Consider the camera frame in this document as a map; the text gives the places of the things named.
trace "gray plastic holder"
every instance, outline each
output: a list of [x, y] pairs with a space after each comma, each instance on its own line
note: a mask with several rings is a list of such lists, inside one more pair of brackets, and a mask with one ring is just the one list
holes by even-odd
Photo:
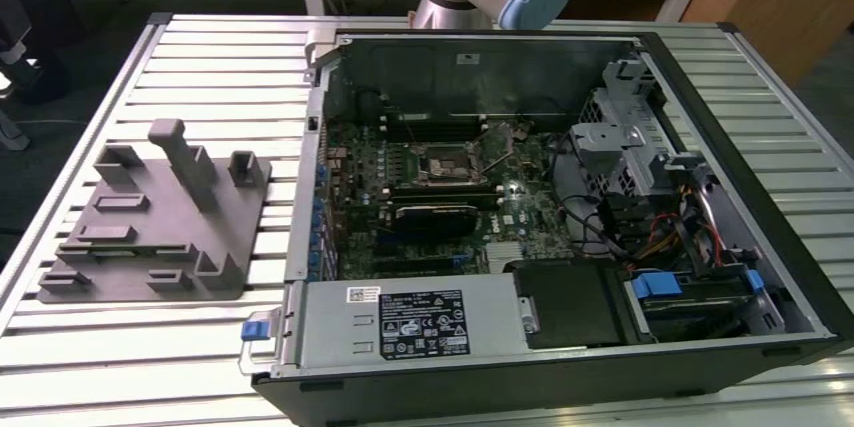
[[152, 123], [148, 139], [167, 160], [104, 147], [95, 164], [103, 180], [42, 277], [42, 302], [241, 297], [270, 161], [246, 151], [211, 159], [183, 134], [179, 119]]

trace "slotted aluminum table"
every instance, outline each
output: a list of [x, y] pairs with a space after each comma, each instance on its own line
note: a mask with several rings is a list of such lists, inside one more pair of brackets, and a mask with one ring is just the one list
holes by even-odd
[[[0, 423], [63, 427], [290, 425], [238, 368], [241, 323], [282, 301], [314, 28], [403, 28], [399, 18], [176, 15], [150, 24], [0, 276]], [[712, 24], [562, 22], [553, 29], [656, 30], [849, 302], [854, 168], [737, 33]], [[226, 302], [46, 305], [38, 280], [94, 190], [104, 143], [140, 156], [148, 122], [179, 117], [211, 156], [251, 149], [274, 181], [243, 297]], [[688, 127], [674, 121], [686, 145]], [[254, 355], [273, 353], [261, 345]], [[850, 425], [854, 359], [772, 371], [718, 394], [411, 425]]]

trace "power supply label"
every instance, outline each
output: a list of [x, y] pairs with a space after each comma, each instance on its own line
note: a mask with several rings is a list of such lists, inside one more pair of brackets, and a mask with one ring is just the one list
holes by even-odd
[[381, 295], [379, 329], [386, 360], [471, 353], [462, 290]]

